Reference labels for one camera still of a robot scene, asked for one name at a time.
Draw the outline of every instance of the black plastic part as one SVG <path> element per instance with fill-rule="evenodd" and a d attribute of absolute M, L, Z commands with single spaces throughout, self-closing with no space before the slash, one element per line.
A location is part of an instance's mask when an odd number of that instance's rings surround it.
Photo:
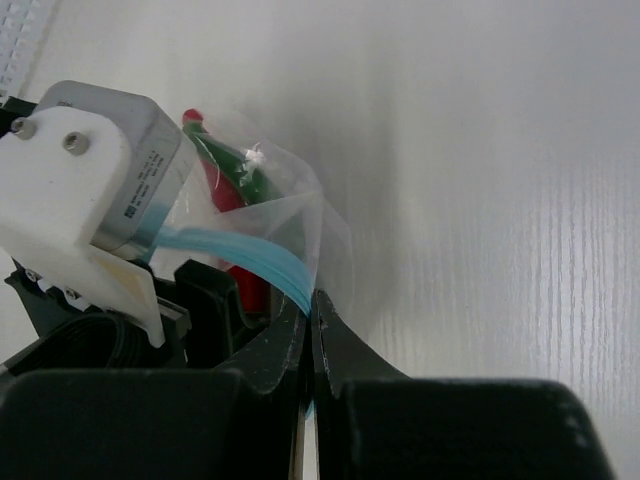
<path fill-rule="evenodd" d="M 20 296 L 38 336 L 47 335 L 82 314 L 80 310 L 67 303 L 59 289 L 51 288 L 46 293 L 43 292 L 36 283 L 27 278 L 24 269 L 18 263 L 16 267 L 17 270 L 5 279 L 5 283 L 13 287 Z"/>
<path fill-rule="evenodd" d="M 311 318 L 321 479 L 612 479 L 589 417 L 544 381 L 412 380 L 338 317 Z"/>
<path fill-rule="evenodd" d="M 58 370 L 0 403 L 0 478 L 290 478 L 307 321 L 273 325 L 213 370 Z"/>
<path fill-rule="evenodd" d="M 253 405 L 239 374 L 29 374 L 2 404 L 0 478 L 232 478 Z"/>
<path fill-rule="evenodd" d="M 189 367 L 215 367 L 266 326 L 245 316 L 238 285 L 228 273 L 189 260 L 176 270 L 175 279 L 177 302 L 191 315 Z"/>
<path fill-rule="evenodd" d="M 0 108 L 0 137 L 11 131 L 11 122 L 19 117 L 28 117 L 35 107 L 35 103 L 9 97 Z"/>
<path fill-rule="evenodd" d="M 408 377 L 384 361 L 347 327 L 324 292 L 314 295 L 311 314 L 313 398 L 316 409 L 320 478 L 342 478 L 342 441 L 347 425 L 338 411 L 344 383 L 355 379 L 404 381 Z"/>
<path fill-rule="evenodd" d="M 613 478 L 589 417 L 540 381 L 350 382 L 345 478 Z"/>
<path fill-rule="evenodd" d="M 19 376 L 51 368 L 157 367 L 146 333 L 125 317 L 90 313 L 60 325 L 5 362 Z"/>

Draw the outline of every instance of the red object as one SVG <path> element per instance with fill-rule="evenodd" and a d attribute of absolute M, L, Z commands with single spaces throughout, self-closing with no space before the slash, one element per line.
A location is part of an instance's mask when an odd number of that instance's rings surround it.
<path fill-rule="evenodd" d="M 182 115 L 182 124 L 202 123 L 202 114 L 191 108 Z M 211 201 L 222 213 L 246 206 L 231 182 L 220 170 L 205 158 L 200 159 L 207 175 Z M 247 313 L 267 313 L 269 311 L 269 284 L 262 278 L 240 267 L 231 267 L 229 274 L 236 280 L 240 291 L 240 301 Z"/>

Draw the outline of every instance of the plastic bag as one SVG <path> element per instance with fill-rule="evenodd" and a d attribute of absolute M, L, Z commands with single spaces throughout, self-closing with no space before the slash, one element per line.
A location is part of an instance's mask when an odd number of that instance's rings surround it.
<path fill-rule="evenodd" d="M 265 309 L 264 279 L 271 279 L 305 305 L 305 313 L 317 285 L 346 314 L 353 289 L 350 233 L 312 169 L 238 115 L 214 120 L 188 110 L 183 125 L 201 161 L 161 230 L 161 248 L 151 260 L 156 274 L 170 277 L 194 258 L 229 270 L 249 312 Z"/>

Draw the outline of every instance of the white wall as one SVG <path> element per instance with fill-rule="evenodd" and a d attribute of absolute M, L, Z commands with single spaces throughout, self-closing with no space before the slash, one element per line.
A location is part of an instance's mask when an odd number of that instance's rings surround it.
<path fill-rule="evenodd" d="M 412 375 L 560 379 L 633 478 L 639 21 L 633 0 L 63 0 L 27 93 L 248 113 L 350 223 L 359 334 Z"/>

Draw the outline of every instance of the screw head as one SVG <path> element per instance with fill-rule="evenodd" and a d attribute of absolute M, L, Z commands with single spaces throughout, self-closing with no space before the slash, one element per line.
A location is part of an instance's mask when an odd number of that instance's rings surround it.
<path fill-rule="evenodd" d="M 25 117 L 16 118 L 11 122 L 11 133 L 20 140 L 29 140 L 36 134 L 36 130 L 37 127 L 35 122 Z"/>
<path fill-rule="evenodd" d="M 80 294 L 78 292 L 76 292 L 75 290 L 72 290 L 70 288 L 65 288 L 64 294 L 67 297 L 69 297 L 71 300 L 77 300 L 78 298 L 80 298 Z"/>
<path fill-rule="evenodd" d="M 71 132 L 62 140 L 62 148 L 72 155 L 82 155 L 89 149 L 89 139 L 80 132 Z"/>
<path fill-rule="evenodd" d="M 26 270 L 24 271 L 24 274 L 27 276 L 27 278 L 28 278 L 30 281 L 32 281 L 32 282 L 34 282 L 34 283 L 36 283 L 38 280 L 40 280 L 40 279 L 42 278 L 42 277 L 41 277 L 40 275 L 38 275 L 36 272 L 34 272 L 33 270 L 29 270 L 29 269 L 26 269 Z"/>

